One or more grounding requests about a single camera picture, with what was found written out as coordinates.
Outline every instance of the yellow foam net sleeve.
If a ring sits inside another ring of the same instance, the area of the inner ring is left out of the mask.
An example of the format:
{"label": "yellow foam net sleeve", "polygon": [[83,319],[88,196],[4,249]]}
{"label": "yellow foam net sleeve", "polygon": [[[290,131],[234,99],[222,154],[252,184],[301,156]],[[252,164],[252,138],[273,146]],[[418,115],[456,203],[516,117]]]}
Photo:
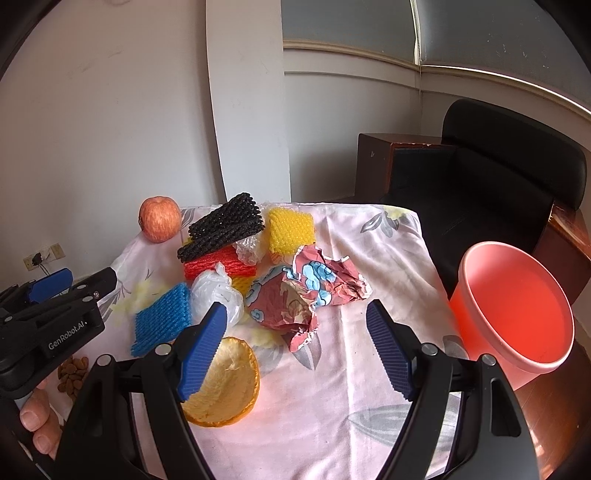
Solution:
{"label": "yellow foam net sleeve", "polygon": [[269,250],[294,255],[298,247],[316,243],[314,219],[309,213],[276,207],[269,210]]}
{"label": "yellow foam net sleeve", "polygon": [[252,281],[255,278],[256,277],[234,277],[232,279],[232,288],[235,288],[242,294],[243,297],[246,297],[248,290],[251,288]]}

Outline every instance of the orange peel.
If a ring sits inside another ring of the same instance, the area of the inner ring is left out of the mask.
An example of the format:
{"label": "orange peel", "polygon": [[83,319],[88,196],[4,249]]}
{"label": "orange peel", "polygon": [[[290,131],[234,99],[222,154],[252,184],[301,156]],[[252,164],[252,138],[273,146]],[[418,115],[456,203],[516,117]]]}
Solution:
{"label": "orange peel", "polygon": [[201,427],[225,427],[244,418],[261,386],[252,348],[235,337],[222,339],[201,389],[182,405],[188,421]]}

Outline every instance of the fingernail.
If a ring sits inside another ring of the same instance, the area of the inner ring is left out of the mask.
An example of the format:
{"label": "fingernail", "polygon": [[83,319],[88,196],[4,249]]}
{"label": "fingernail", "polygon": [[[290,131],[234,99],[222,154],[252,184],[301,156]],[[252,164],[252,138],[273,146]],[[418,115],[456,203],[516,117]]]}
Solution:
{"label": "fingernail", "polygon": [[32,411],[21,412],[21,422],[29,432],[33,432],[41,426],[39,425],[39,417]]}
{"label": "fingernail", "polygon": [[35,441],[35,447],[37,447],[37,450],[39,450],[41,453],[49,453],[52,445],[49,441],[49,438],[41,435],[37,437],[37,440]]}

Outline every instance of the orange foam net sleeve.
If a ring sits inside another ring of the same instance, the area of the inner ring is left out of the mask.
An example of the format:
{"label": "orange foam net sleeve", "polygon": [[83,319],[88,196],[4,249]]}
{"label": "orange foam net sleeve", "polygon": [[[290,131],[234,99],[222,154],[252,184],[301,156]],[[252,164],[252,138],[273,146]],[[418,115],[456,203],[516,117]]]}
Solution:
{"label": "orange foam net sleeve", "polygon": [[223,247],[215,252],[196,258],[183,264],[185,279],[191,283],[200,273],[215,270],[216,263],[221,262],[230,278],[253,277],[256,275],[256,265],[245,265],[238,259],[232,245]]}

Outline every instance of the screw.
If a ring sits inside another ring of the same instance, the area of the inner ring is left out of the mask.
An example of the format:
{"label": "screw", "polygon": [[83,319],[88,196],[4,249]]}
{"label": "screw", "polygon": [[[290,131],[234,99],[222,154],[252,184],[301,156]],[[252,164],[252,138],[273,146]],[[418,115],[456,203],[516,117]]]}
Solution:
{"label": "screw", "polygon": [[487,364],[489,367],[492,367],[493,365],[496,365],[496,358],[489,353],[485,353],[482,355],[482,362]]}
{"label": "screw", "polygon": [[428,356],[437,355],[439,349],[432,343],[424,343],[421,345],[421,351]]}
{"label": "screw", "polygon": [[99,367],[106,367],[107,365],[110,364],[110,362],[111,362],[111,356],[107,355],[107,354],[101,355],[100,357],[98,357],[96,359],[96,364]]}
{"label": "screw", "polygon": [[172,351],[172,347],[167,344],[167,343],[161,343],[160,345],[158,345],[156,347],[156,349],[154,350],[154,352],[156,352],[156,355],[168,355],[171,351]]}

